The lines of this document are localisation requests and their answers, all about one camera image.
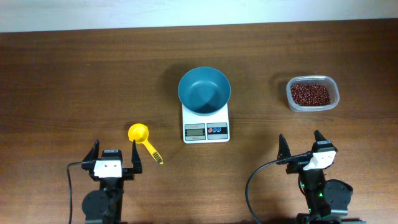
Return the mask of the yellow measuring scoop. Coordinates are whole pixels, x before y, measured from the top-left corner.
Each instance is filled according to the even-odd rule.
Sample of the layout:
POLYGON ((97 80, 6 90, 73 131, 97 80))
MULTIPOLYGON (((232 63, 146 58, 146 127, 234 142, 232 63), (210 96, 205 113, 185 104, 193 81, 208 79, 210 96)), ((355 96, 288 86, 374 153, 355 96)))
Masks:
POLYGON ((162 156, 148 140, 149 130, 146 125, 141 123, 133 124, 128 129, 127 136, 131 142, 135 141, 138 144, 143 144, 149 154, 158 164, 164 163, 162 156))

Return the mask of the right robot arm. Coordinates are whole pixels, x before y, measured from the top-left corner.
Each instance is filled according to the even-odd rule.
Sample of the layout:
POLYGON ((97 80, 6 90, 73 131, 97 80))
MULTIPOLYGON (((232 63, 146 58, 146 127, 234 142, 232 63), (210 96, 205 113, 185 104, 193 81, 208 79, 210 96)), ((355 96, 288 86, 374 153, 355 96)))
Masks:
POLYGON ((325 178, 324 170, 334 164, 337 148, 321 132, 314 132, 312 149, 293 156, 285 137, 279 135, 278 165, 287 166, 287 174, 298 174, 300 191, 305 196, 308 213, 299 213, 297 223, 364 223, 360 219, 346 219, 353 195, 349 184, 325 178))

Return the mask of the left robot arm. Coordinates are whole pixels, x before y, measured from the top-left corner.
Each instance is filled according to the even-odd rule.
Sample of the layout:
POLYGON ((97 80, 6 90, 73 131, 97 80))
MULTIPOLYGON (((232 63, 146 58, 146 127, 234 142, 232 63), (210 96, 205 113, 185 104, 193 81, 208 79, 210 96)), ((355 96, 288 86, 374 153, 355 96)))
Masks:
POLYGON ((82 202, 85 223, 121 223, 125 181, 134 180, 142 173, 141 159, 132 143, 132 167, 123 167, 123 155, 118 149, 104 150, 99 154, 100 142, 95 141, 92 149, 82 160, 81 168, 99 182, 99 189, 88 193, 82 202))

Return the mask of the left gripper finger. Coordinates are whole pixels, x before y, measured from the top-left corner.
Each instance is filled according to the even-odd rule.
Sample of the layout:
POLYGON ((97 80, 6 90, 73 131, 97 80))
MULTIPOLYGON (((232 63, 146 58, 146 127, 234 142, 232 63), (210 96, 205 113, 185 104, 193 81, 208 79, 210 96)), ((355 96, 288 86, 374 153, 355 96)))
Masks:
POLYGON ((133 142, 132 142, 131 162, 132 162, 132 165, 133 165, 134 169, 141 169, 142 168, 141 158, 139 157, 135 140, 133 140, 133 142))
POLYGON ((100 148, 100 142, 96 140, 89 153, 83 159, 83 162, 92 162, 97 160, 99 148, 100 148))

